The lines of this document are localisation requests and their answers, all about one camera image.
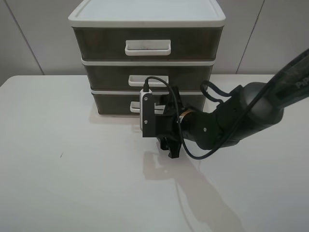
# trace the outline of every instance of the white drawer handle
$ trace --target white drawer handle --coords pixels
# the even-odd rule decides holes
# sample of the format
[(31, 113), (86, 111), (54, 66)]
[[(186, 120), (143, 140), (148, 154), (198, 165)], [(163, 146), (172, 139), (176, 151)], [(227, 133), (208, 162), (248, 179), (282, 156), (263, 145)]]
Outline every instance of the white drawer handle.
[[(143, 87), (145, 80), (147, 77), (150, 75), (130, 75), (129, 76), (129, 86), (133, 87)], [(167, 83), (169, 82), (169, 77), (168, 76), (156, 76), (161, 78), (162, 80), (166, 81)], [(149, 82), (149, 87), (166, 87), (162, 82), (154, 79), (150, 79)]]
[(168, 56), (171, 53), (170, 40), (127, 40), (127, 56)]
[[(164, 105), (156, 105), (154, 107), (154, 113), (157, 115), (163, 114), (165, 106)], [(139, 101), (132, 101), (130, 105), (130, 111), (132, 113), (140, 113), (140, 102)]]

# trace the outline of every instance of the table surface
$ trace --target table surface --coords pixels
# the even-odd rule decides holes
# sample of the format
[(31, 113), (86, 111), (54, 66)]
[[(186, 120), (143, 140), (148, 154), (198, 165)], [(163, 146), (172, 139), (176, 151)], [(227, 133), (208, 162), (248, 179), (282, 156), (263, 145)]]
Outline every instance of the table surface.
[[(211, 80), (230, 91), (270, 78)], [(307, 232), (308, 106), (203, 161), (172, 160), (138, 118), (99, 116), (86, 76), (12, 77), (0, 87), (0, 231)]]

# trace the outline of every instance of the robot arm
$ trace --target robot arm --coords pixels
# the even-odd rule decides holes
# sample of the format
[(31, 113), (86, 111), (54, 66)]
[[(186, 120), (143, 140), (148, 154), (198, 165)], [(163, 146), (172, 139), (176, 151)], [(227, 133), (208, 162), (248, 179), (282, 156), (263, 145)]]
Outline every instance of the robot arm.
[[(184, 107), (178, 89), (169, 88), (169, 97), (162, 115), (155, 114), (155, 102), (146, 80), (140, 94), (143, 137), (156, 137), (161, 149), (170, 150), (171, 158), (179, 157), (181, 145), (194, 159), (204, 159), (220, 147), (236, 145), (240, 140), (279, 123), (284, 108), (309, 96), (309, 49), (280, 70), (268, 83), (253, 82), (224, 93), (214, 84), (201, 85), (204, 95), (219, 102), (212, 113)], [(205, 87), (230, 97), (226, 102), (210, 96)], [(193, 156), (186, 148), (188, 139), (204, 150), (202, 157)]]

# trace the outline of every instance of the cable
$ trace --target cable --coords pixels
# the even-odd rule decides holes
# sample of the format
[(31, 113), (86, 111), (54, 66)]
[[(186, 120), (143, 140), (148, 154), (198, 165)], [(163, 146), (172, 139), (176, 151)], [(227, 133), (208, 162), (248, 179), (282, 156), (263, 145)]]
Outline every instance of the cable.
[(203, 81), (202, 84), (200, 85), (200, 90), (201, 92), (204, 94), (204, 96), (209, 99), (210, 101), (212, 102), (218, 102), (219, 104), (223, 104), (223, 100), (221, 99), (216, 99), (214, 98), (213, 96), (211, 96), (207, 91), (206, 91), (206, 88), (205, 87), (209, 87), (211, 88), (215, 93), (217, 93), (218, 95), (221, 95), (222, 97), (232, 97), (233, 94), (235, 92), (238, 92), (242, 86), (237, 86), (235, 89), (233, 89), (231, 92), (229, 93), (225, 93), (223, 92), (222, 90), (220, 90), (215, 84), (213, 84), (212, 82), (210, 81)]
[(203, 160), (209, 156), (211, 156), (213, 153), (215, 153), (220, 147), (223, 146), (223, 144), (230, 139), (230, 137), (233, 135), (233, 133), (236, 131), (237, 127), (239, 126), (239, 124), (241, 123), (241, 121), (243, 120), (243, 118), (246, 116), (246, 114), (252, 109), (252, 107), (263, 97), (263, 95), (265, 93), (267, 93), (267, 91), (269, 91), (269, 89), (274, 85), (276, 79), (277, 79), (277, 75), (275, 75), (262, 89), (261, 91), (255, 96), (255, 98), (252, 100), (252, 102), (250, 102), (250, 104), (244, 109), (244, 111), (242, 112), (242, 114), (237, 118), (237, 120), (234, 122), (233, 126), (228, 130), (228, 132), (226, 134), (224, 134), (224, 136), (220, 139), (220, 141), (214, 146), (214, 148), (209, 151), (207, 154), (203, 155), (203, 156), (194, 156), (193, 154), (191, 154), (191, 152), (189, 151), (189, 149), (187, 148), (184, 138), (183, 138), (183, 131), (181, 128), (181, 122), (180, 122), (180, 110), (177, 104), (177, 98), (176, 98), (176, 94), (174, 93), (173, 89), (170, 87), (170, 85), (162, 80), (159, 77), (156, 76), (149, 76), (146, 78), (145, 80), (145, 84), (144, 84), (144, 90), (145, 89), (149, 89), (149, 85), (148, 85), (148, 80), (149, 79), (154, 79), (154, 80), (158, 80), (160, 82), (162, 82), (163, 84), (166, 85), (166, 87), (169, 89), (169, 92), (172, 94), (173, 99), (174, 99), (174, 103), (175, 103), (175, 107), (176, 107), (176, 113), (177, 113), (177, 125), (178, 125), (178, 130), (179, 130), (179, 138), (180, 141), (183, 145), (184, 150), (186, 151), (186, 153), (189, 155), (189, 157), (193, 158), (193, 159), (197, 159), (197, 160)]

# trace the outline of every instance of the dark brown drawer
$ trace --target dark brown drawer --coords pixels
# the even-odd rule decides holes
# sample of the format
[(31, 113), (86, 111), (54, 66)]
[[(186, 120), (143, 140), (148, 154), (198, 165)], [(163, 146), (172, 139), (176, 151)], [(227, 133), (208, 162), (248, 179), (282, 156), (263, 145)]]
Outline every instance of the dark brown drawer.
[[(123, 95), (114, 94), (92, 94), (100, 115), (139, 115), (138, 113), (133, 113), (130, 107), (133, 103), (138, 103), (140, 101), (139, 92), (135, 95), (127, 94), (123, 92)], [(166, 95), (155, 95), (156, 103), (160, 104), (162, 98)], [(181, 99), (183, 104), (193, 106), (197, 109), (203, 110), (205, 97), (203, 95), (182, 95)]]
[[(165, 66), (151, 66), (139, 62), (121, 62), (126, 66), (112, 65), (112, 62), (85, 62), (85, 69), (91, 88), (96, 90), (141, 90), (143, 82), (148, 76), (158, 76), (168, 79), (170, 85), (177, 86), (180, 91), (199, 90), (199, 85), (204, 80), (209, 80), (213, 62), (174, 62), (174, 66), (161, 62)], [(151, 90), (164, 90), (166, 87), (155, 87), (155, 80), (150, 80)]]
[(214, 60), (219, 28), (73, 28), (84, 60)]

